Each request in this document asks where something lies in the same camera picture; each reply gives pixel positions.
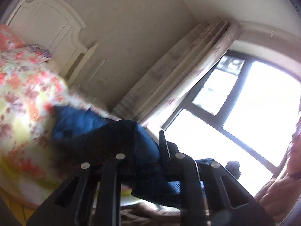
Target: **bed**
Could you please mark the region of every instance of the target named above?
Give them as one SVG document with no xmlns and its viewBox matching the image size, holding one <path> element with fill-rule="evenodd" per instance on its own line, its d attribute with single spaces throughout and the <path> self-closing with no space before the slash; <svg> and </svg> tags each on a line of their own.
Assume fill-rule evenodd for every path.
<svg viewBox="0 0 301 226">
<path fill-rule="evenodd" d="M 79 41 L 86 24 L 63 0 L 21 0 L 6 25 L 27 44 L 49 49 L 58 62 L 59 75 L 70 85 L 99 45 L 87 48 Z"/>
<path fill-rule="evenodd" d="M 0 52 L 0 195 L 25 224 L 30 209 L 62 182 L 52 163 L 52 106 L 90 108 L 118 118 L 69 89 L 98 46 L 87 48 L 79 41 L 86 25 L 71 6 L 63 0 L 21 0 L 6 25 L 26 44 L 51 51 L 58 67 L 53 72 L 47 62 L 32 64 L 19 53 Z"/>
</svg>

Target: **curtain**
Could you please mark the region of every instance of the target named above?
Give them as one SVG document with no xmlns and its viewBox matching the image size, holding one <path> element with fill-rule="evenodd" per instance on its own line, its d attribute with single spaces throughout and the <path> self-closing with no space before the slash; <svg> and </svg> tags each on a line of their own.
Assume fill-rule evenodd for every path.
<svg viewBox="0 0 301 226">
<path fill-rule="evenodd" d="M 132 87 L 113 114 L 145 127 L 153 120 L 161 126 L 240 32 L 241 27 L 235 22 L 198 24 Z"/>
</svg>

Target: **floral bedding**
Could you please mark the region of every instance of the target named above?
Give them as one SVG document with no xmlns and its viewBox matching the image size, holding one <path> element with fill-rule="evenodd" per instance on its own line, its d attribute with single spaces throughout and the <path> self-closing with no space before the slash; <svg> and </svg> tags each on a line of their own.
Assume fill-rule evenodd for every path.
<svg viewBox="0 0 301 226">
<path fill-rule="evenodd" d="M 0 25 L 0 51 L 24 47 L 22 40 L 7 25 Z"/>
<path fill-rule="evenodd" d="M 116 119 L 70 91 L 47 63 L 26 51 L 0 52 L 0 186 L 31 207 L 62 182 L 53 165 L 52 106 L 91 108 Z"/>
</svg>

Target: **floral pillow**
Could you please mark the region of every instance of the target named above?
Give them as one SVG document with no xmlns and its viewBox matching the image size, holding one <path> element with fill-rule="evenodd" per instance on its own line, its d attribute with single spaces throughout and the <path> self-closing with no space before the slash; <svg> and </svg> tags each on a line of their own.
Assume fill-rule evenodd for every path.
<svg viewBox="0 0 301 226">
<path fill-rule="evenodd" d="M 7 25 L 0 25 L 0 51 L 24 47 L 22 40 Z"/>
<path fill-rule="evenodd" d="M 43 47 L 30 44 L 26 47 L 0 52 L 0 64 L 28 61 L 38 64 L 52 59 L 52 53 Z"/>
</svg>

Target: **white wall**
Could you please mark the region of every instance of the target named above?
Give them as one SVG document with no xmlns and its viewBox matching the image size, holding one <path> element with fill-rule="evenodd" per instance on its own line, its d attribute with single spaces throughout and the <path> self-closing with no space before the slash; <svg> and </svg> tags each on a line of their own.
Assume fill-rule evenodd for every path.
<svg viewBox="0 0 301 226">
<path fill-rule="evenodd" d="M 235 19 L 269 25 L 301 38 L 301 20 L 289 0 L 184 0 L 199 21 Z"/>
<path fill-rule="evenodd" d="M 19 1 L 13 1 L 2 23 Z M 86 89 L 109 108 L 197 23 L 183 0 L 64 1 L 87 25 L 80 32 L 83 44 L 100 43 L 75 83 L 86 83 L 107 59 Z"/>
<path fill-rule="evenodd" d="M 298 62 L 301 61 L 301 42 L 292 37 L 282 37 L 282 35 L 272 35 L 267 31 L 246 29 L 240 34 L 237 40 L 270 48 Z"/>
<path fill-rule="evenodd" d="M 269 47 L 237 40 L 233 43 L 230 50 L 252 55 L 263 61 L 273 63 L 301 79 L 301 64 L 286 54 L 277 52 Z"/>
</svg>

